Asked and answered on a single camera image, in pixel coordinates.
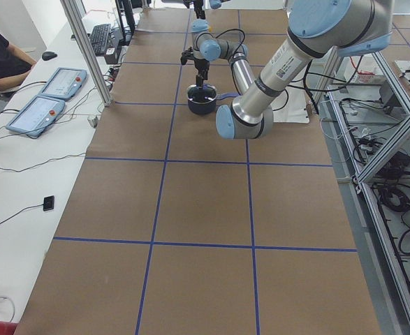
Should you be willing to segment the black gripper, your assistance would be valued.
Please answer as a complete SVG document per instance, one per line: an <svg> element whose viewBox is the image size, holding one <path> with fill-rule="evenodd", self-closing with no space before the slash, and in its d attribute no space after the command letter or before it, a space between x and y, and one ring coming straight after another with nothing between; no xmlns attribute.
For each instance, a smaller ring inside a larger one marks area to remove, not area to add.
<svg viewBox="0 0 410 335"><path fill-rule="evenodd" d="M182 66L186 65L189 60L194 62L195 69L198 71L196 76L196 86L202 87L208 80L208 71L210 69L210 62L206 59L199 59L194 55L193 48L184 50L181 53L180 63Z"/></svg>
<svg viewBox="0 0 410 335"><path fill-rule="evenodd" d="M205 9L203 0L185 0L185 6L190 8L193 5L194 12L197 19L205 19Z"/></svg>

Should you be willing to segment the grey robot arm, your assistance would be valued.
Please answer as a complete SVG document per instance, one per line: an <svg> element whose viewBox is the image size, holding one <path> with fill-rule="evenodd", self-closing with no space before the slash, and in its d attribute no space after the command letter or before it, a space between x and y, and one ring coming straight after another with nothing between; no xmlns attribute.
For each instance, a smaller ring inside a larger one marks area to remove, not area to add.
<svg viewBox="0 0 410 335"><path fill-rule="evenodd" d="M229 0L209 0L211 9L218 9L221 7L222 3L227 2ZM187 7L190 8L190 5L193 4L193 9L196 14L197 19L204 20L205 10L204 5L205 2L203 0L182 0L182 3Z"/></svg>
<svg viewBox="0 0 410 335"><path fill-rule="evenodd" d="M241 94L217 110L218 134L226 139L256 139L274 123L271 103L313 59L332 47L340 57L362 56L390 43L393 1L295 1L288 18L287 38L258 77L254 77L243 44L214 37L203 10L191 25L192 46L180 61L192 60L196 84L207 79L210 62L229 62Z"/></svg>

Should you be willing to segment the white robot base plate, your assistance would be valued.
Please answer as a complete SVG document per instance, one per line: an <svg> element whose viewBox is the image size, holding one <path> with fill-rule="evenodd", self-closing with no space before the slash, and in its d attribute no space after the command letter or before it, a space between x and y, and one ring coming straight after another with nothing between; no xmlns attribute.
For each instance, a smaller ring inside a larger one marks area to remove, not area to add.
<svg viewBox="0 0 410 335"><path fill-rule="evenodd" d="M309 123L307 96L303 90L287 88L272 101L270 107L273 109L275 123Z"/></svg>

